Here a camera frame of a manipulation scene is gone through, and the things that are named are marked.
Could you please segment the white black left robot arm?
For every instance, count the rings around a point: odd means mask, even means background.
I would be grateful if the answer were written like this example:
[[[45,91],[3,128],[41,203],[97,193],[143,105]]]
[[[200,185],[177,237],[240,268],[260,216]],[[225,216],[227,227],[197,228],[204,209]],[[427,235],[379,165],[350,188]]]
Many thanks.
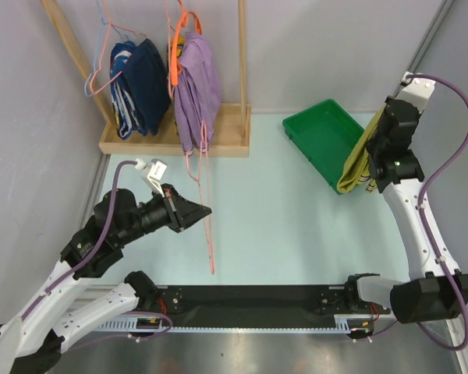
[[[75,311],[71,306],[123,258],[129,243],[160,228],[180,233],[210,214],[210,207],[183,198],[170,184],[146,203],[137,203],[128,189],[108,192],[61,251],[30,303],[0,325],[0,373],[46,373],[102,323],[127,312],[152,310],[158,288],[142,271],[129,273],[106,295]]]

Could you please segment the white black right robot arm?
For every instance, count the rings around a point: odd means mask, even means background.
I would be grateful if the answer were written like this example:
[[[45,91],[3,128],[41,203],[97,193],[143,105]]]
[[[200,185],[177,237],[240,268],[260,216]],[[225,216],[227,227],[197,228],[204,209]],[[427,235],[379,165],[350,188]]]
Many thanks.
[[[346,307],[363,312],[371,303],[393,311],[401,323],[422,323],[468,317],[468,273],[462,272],[442,237],[427,191],[439,176],[426,177],[411,149],[436,84],[468,98],[451,83],[427,74],[406,72],[400,88],[384,106],[346,159],[337,190],[347,193],[365,184],[388,204],[399,229],[409,267],[401,282],[378,274],[351,276],[344,293]]]

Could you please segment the pink wire hanger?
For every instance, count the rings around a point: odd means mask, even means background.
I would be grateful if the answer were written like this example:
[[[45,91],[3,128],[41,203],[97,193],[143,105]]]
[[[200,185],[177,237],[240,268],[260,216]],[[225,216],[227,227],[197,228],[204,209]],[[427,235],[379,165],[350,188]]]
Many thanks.
[[[210,177],[210,157],[209,157],[209,140],[207,137],[207,126],[205,121],[200,124],[200,145],[198,150],[197,174],[195,175],[191,169],[191,157],[193,151],[185,153],[186,169],[189,177],[197,184],[200,196],[200,203],[204,202],[204,197],[207,197],[207,202],[212,203],[211,197],[211,177]],[[203,219],[204,233],[207,243],[208,261],[211,275],[215,275],[215,245],[213,239],[213,219],[208,215]]]

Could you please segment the yellow trousers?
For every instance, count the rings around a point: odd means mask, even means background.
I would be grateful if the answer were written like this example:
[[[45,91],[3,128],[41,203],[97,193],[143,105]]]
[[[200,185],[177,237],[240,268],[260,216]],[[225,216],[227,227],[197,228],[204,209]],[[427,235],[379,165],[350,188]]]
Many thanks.
[[[381,109],[370,120],[362,136],[356,142],[356,145],[346,159],[342,169],[342,176],[336,186],[339,193],[349,193],[358,185],[366,185],[367,193],[372,193],[377,188],[377,183],[369,172],[369,153],[367,152],[366,145],[378,127],[385,106],[386,104],[383,104]]]

